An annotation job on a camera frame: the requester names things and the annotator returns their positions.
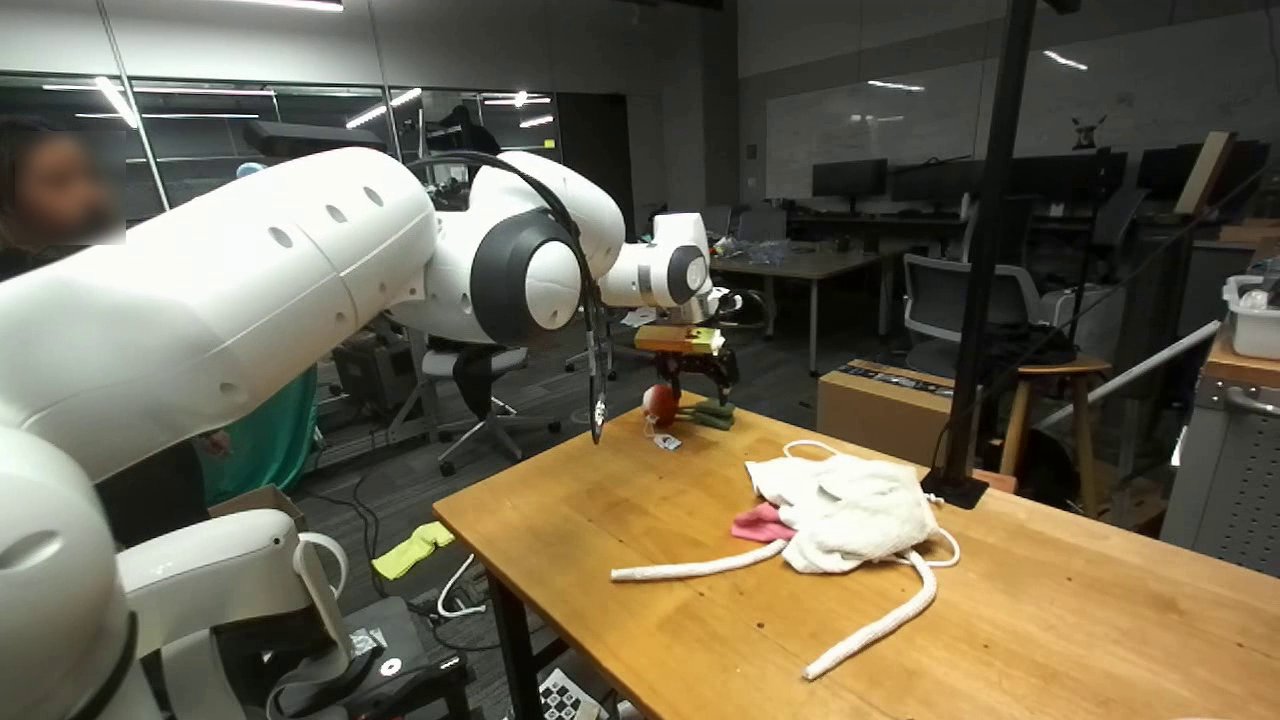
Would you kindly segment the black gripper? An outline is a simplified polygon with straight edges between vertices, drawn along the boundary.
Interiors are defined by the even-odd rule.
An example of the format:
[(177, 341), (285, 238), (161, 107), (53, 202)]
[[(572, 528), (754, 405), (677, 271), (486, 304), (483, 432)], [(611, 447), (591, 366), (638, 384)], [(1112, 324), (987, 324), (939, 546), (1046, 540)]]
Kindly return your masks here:
[(736, 362), (732, 358), (655, 358), (655, 379), (688, 398), (726, 405), (736, 411)]

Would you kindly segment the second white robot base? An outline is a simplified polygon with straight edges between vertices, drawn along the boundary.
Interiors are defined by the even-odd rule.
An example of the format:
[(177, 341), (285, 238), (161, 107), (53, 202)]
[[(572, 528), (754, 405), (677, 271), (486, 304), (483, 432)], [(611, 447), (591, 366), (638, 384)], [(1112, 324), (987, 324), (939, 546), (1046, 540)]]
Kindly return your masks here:
[(343, 549), (287, 514), (210, 516), (120, 552), (137, 660), (172, 720), (466, 720), (466, 670), (405, 605), (343, 615)]

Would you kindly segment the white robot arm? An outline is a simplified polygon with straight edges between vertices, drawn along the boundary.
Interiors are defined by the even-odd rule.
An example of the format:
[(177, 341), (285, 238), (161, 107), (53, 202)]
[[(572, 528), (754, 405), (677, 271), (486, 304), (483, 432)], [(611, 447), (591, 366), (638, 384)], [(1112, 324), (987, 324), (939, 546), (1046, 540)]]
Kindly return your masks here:
[(124, 549), (99, 484), (226, 427), (383, 311), (431, 341), (527, 343), (595, 307), (726, 307), (694, 215), (649, 246), (586, 175), (501, 153), (444, 213), (405, 159), (329, 150), (226, 179), (0, 283), (2, 720), (233, 720), (217, 631), (308, 613), (294, 674), (351, 670), (311, 536), (281, 507)]

